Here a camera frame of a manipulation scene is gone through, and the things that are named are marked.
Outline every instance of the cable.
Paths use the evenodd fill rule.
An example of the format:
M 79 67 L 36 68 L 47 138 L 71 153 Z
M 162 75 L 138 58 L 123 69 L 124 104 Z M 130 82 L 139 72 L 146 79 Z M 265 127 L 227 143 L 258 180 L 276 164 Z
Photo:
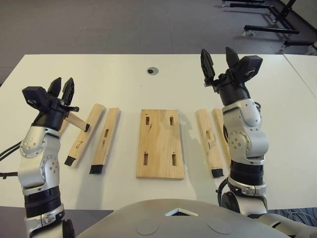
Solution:
M 16 143 L 15 145 L 12 145 L 10 148 L 4 150 L 0 153 L 0 162 L 4 160 L 6 157 L 8 157 L 10 154 L 12 154 L 14 151 L 18 150 L 20 148 L 21 141 Z M 18 176 L 18 172 L 9 172 L 9 173 L 0 173 L 0 178 L 6 179 L 7 177 L 16 177 Z
M 18 145 L 20 145 L 20 144 L 21 144 L 21 141 L 18 142 L 18 143 L 16 143 L 15 145 L 12 145 L 10 148 L 6 149 L 5 151 L 1 152 L 0 157 L 1 157 L 2 155 L 4 155 L 6 152 L 8 152 L 9 150 L 12 150 L 14 147 L 16 147 L 16 146 L 18 146 Z
M 223 124 L 222 131 L 223 131 L 223 137 L 224 137 L 224 139 L 226 140 L 226 142 L 228 144 L 228 131 L 227 131 L 227 128 L 224 126 L 224 124 Z
M 221 196 L 222 196 L 222 190 L 223 188 L 227 185 L 228 183 L 228 178 L 225 178 L 221 184 L 219 185 L 218 189 L 216 189 L 216 193 L 218 193 L 218 204 L 221 207 Z
M 12 150 L 10 150 L 8 153 L 6 153 L 5 155 L 3 155 L 2 157 L 0 157 L 0 162 L 2 160 L 4 160 L 6 157 L 8 157 L 10 154 L 12 154 L 14 151 L 18 150 L 20 148 L 20 146 L 16 146 L 15 148 L 13 148 Z
M 18 176 L 18 172 L 9 172 L 9 173 L 0 173 L 0 177 L 6 179 L 6 177 L 16 177 Z
M 257 103 L 257 102 L 254 102 L 257 106 L 257 109 L 259 111 L 259 113 L 261 112 L 261 104 L 260 103 Z

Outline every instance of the wooden board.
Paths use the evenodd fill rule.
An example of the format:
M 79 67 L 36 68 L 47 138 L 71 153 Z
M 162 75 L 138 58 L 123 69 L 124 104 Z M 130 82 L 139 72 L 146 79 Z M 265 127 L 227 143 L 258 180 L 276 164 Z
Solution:
M 142 109 L 137 177 L 184 178 L 177 110 Z
M 61 125 L 61 128 L 59 130 L 59 136 L 63 135 L 64 131 L 66 130 L 66 128 L 68 127 L 69 122 L 66 120 L 63 120 L 63 124 Z
M 216 139 L 211 128 L 210 116 L 206 109 L 200 109 L 195 113 L 198 128 L 204 148 L 207 165 L 214 178 L 223 176 L 222 163 L 216 144 Z
M 105 107 L 100 104 L 95 104 L 93 109 L 91 110 L 86 122 L 90 125 L 89 129 L 87 132 L 80 130 L 74 144 L 72 145 L 67 159 L 65 161 L 65 164 L 68 166 L 76 166 L 80 158 L 82 157 L 88 142 L 94 133 L 94 130 L 96 128 L 96 125 L 105 111 Z
M 66 117 L 65 120 L 68 121 L 69 123 L 73 124 L 74 126 L 78 127 L 79 129 L 82 129 L 85 132 L 88 131 L 89 126 L 90 126 L 88 123 L 81 120 L 79 117 L 77 117 L 73 113 L 69 113 L 68 117 Z
M 101 133 L 95 156 L 91 165 L 90 174 L 101 174 L 103 166 L 106 164 L 109 149 L 111 147 L 114 136 L 115 126 L 119 117 L 119 108 L 110 108 L 108 110 L 107 118 L 103 131 Z
M 230 154 L 229 154 L 229 146 L 223 136 L 223 114 L 221 109 L 213 109 L 212 115 L 214 118 L 214 122 L 220 137 L 220 143 L 222 146 L 222 150 L 227 162 L 227 165 L 230 167 L 231 160 L 230 160 Z

